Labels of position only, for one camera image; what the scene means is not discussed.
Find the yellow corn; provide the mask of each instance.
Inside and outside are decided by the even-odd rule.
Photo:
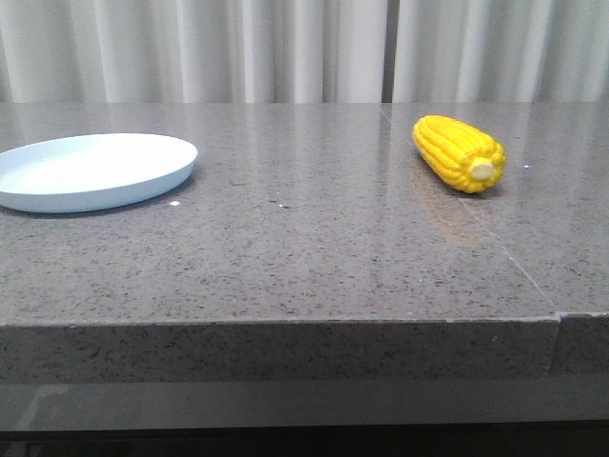
[[[412,136],[422,158],[455,189],[482,192],[503,175],[505,153],[492,136],[445,116],[425,116]]]

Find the white curtain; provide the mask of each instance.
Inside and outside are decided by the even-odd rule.
[[[609,0],[0,0],[0,101],[609,99]]]

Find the gray countertop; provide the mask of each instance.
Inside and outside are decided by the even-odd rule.
[[[447,188],[447,114],[503,180]],[[609,372],[608,104],[0,104],[0,151],[148,132],[192,177],[140,204],[0,209],[0,382],[510,379]]]

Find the light blue plate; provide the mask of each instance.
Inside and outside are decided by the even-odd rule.
[[[180,185],[196,157],[185,140],[143,133],[23,146],[0,154],[0,205],[58,213],[121,207]]]

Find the table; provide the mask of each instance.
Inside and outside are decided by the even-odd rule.
[[[449,189],[423,115],[506,148]],[[0,430],[609,418],[609,104],[0,104],[0,151],[159,133],[179,188],[0,209]]]

